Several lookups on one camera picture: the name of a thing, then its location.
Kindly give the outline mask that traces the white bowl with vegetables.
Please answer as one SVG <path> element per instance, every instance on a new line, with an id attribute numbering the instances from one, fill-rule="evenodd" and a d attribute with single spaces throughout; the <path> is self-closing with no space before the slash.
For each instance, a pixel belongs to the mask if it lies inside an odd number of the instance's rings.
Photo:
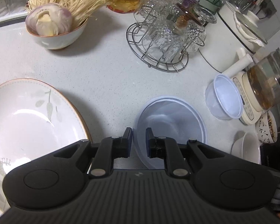
<path id="1" fill-rule="evenodd" d="M 76 28 L 74 28 L 74 17 L 73 17 L 73 24 L 70 32 L 59 34 L 56 36 L 39 36 L 37 34 L 34 34 L 33 31 L 28 29 L 26 26 L 26 29 L 30 35 L 30 37 L 34 40 L 34 42 L 48 50 L 61 50 L 66 48 L 67 46 L 74 43 L 80 35 L 83 33 L 88 20 L 85 19 L 80 25 Z"/>

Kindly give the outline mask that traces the crystal glass cup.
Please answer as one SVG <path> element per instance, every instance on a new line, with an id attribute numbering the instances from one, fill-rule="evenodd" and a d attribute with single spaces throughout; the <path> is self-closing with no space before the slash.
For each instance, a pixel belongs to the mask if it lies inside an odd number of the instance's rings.
<path id="1" fill-rule="evenodd" d="M 169 63 L 183 47 L 184 41 L 184 30 L 172 21 L 162 19 L 151 25 L 141 43 L 149 56 Z"/>

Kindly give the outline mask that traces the small patterned ceramic bowl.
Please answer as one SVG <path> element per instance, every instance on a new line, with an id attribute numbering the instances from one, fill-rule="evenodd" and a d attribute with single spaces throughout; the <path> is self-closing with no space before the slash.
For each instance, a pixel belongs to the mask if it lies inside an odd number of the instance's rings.
<path id="1" fill-rule="evenodd" d="M 273 113 L 268 110 L 255 124 L 258 139 L 262 143 L 273 144 L 277 142 L 278 131 Z"/>

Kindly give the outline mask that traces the glass kettle on base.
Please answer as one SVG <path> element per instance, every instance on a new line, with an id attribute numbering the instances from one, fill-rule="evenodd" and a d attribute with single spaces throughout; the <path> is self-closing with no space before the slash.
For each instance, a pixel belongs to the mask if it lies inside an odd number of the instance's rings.
<path id="1" fill-rule="evenodd" d="M 255 124 L 261 115 L 280 103 L 280 48 L 232 78 L 243 102 L 240 120 Z"/>

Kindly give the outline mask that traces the small clear plastic bowl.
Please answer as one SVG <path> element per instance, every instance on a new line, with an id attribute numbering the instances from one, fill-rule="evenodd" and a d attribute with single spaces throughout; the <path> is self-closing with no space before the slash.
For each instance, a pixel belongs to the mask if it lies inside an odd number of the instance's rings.
<path id="1" fill-rule="evenodd" d="M 205 101 L 211 114 L 217 119 L 239 119 L 242 115 L 241 95 L 231 79 L 223 74 L 218 74 L 208 85 Z"/>

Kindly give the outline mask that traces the small white ceramic bowl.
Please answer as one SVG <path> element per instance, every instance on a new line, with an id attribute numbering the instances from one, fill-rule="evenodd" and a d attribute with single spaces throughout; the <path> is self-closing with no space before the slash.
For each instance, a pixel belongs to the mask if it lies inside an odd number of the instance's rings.
<path id="1" fill-rule="evenodd" d="M 260 164 L 260 141 L 255 133 L 245 133 L 234 142 L 231 154 L 243 160 Z"/>

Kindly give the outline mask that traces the large clear plastic bowl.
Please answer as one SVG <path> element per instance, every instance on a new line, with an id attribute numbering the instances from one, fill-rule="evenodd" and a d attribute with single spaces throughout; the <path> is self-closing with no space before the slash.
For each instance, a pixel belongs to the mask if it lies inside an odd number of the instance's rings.
<path id="1" fill-rule="evenodd" d="M 186 144 L 189 139 L 208 143 L 206 125 L 194 107 L 174 96 L 153 98 L 144 104 L 133 126 L 136 153 L 148 169 L 163 169 L 164 162 L 147 156 L 147 128 L 151 128 L 155 136 L 167 136 L 179 144 Z"/>

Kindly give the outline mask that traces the amber glass saucer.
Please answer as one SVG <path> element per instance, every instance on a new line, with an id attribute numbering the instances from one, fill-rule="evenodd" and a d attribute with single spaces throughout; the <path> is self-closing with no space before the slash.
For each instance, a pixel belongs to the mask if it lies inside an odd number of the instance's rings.
<path id="1" fill-rule="evenodd" d="M 180 3 L 177 3 L 176 5 L 181 10 L 181 17 L 185 21 L 193 20 L 196 24 L 202 26 L 202 23 L 198 20 L 198 18 L 188 8 L 185 8 Z"/>

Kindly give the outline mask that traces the white electric cooking pot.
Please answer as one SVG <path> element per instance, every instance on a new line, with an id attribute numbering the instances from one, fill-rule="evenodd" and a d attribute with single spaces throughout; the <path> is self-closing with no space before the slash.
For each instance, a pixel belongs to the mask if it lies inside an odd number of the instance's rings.
<path id="1" fill-rule="evenodd" d="M 254 55 L 267 40 L 257 27 L 256 17 L 242 14 L 236 6 L 225 2 L 215 14 L 217 22 L 205 27 L 205 46 L 199 49 L 206 62 L 222 73 L 239 60 L 238 52 Z"/>

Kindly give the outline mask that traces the large white leaf-pattern plate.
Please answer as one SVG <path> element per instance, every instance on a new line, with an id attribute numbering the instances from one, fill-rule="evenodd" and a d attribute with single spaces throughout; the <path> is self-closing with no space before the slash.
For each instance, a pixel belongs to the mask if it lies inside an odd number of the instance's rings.
<path id="1" fill-rule="evenodd" d="M 91 139 L 76 107 L 51 85 L 17 78 L 0 85 L 0 216 L 9 209 L 4 177 L 38 157 Z"/>

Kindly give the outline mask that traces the sliced purple onion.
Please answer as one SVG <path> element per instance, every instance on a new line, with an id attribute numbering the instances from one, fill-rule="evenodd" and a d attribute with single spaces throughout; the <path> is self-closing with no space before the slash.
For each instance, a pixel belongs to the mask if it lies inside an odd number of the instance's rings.
<path id="1" fill-rule="evenodd" d="M 32 10 L 26 18 L 26 26 L 39 36 L 56 36 L 71 31 L 73 16 L 59 4 L 49 3 Z"/>

